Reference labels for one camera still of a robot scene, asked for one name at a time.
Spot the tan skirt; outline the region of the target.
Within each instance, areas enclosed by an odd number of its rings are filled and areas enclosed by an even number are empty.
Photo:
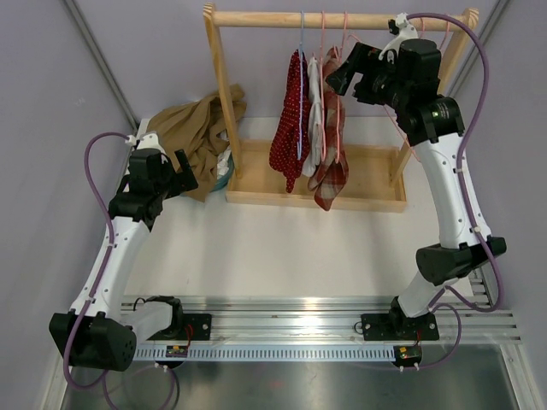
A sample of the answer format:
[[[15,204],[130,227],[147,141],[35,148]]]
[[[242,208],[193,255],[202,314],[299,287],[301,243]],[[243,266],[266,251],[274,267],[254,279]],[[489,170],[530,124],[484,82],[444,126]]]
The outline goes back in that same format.
[[[175,152],[181,149],[185,152],[198,183],[198,187],[186,195],[205,202],[217,181],[218,156],[229,147],[220,137],[227,125],[219,93],[163,109],[150,119],[147,130],[157,133],[176,171],[181,170],[181,165]]]

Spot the small white skirt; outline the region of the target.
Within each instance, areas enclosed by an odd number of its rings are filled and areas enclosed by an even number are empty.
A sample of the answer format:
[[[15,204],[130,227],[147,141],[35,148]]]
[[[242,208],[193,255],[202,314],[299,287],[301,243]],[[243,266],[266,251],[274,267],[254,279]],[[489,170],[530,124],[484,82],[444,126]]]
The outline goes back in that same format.
[[[308,64],[309,77],[309,101],[311,104],[309,111],[309,155],[303,163],[302,175],[312,177],[316,168],[321,163],[323,150],[323,107],[320,63],[312,57]]]

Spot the red plaid skirt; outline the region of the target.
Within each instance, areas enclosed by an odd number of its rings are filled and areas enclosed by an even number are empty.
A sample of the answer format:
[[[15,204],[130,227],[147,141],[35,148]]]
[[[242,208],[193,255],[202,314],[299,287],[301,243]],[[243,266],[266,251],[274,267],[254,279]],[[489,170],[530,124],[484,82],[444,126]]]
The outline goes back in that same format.
[[[344,149],[345,107],[326,83],[328,74],[340,66],[340,51],[331,47],[324,59],[324,91],[326,107],[326,158],[309,178],[308,188],[314,192],[315,203],[325,211],[332,208],[335,198],[349,180],[349,164]]]

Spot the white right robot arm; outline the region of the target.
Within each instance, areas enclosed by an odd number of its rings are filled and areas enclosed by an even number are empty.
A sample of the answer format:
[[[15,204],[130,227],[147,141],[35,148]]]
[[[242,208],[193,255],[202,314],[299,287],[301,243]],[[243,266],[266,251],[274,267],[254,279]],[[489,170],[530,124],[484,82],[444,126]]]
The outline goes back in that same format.
[[[415,255],[418,272],[396,296],[386,313],[365,313],[367,341],[436,341],[433,314],[438,300],[453,284],[507,250],[494,237],[480,213],[473,183],[464,164],[464,125],[457,102],[438,93],[441,53],[428,39],[407,39],[396,50],[356,43],[346,61],[326,82],[340,96],[354,75],[360,103],[386,105],[396,114],[420,158],[435,205],[439,242]]]

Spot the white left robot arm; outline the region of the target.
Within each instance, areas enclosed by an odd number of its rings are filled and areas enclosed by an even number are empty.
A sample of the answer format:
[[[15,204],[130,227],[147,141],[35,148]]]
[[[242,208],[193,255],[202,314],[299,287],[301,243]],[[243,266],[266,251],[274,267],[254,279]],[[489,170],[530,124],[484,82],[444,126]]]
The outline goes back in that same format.
[[[208,341],[209,313],[187,313],[175,296],[150,296],[142,307],[121,311],[124,291],[138,252],[163,210],[163,203],[195,190],[197,180],[183,150],[180,169],[159,149],[137,149],[128,174],[109,204],[102,248],[83,290],[66,313],[56,313],[50,334],[66,368],[125,371],[139,344],[148,340],[181,341],[170,357],[185,357],[191,343]]]

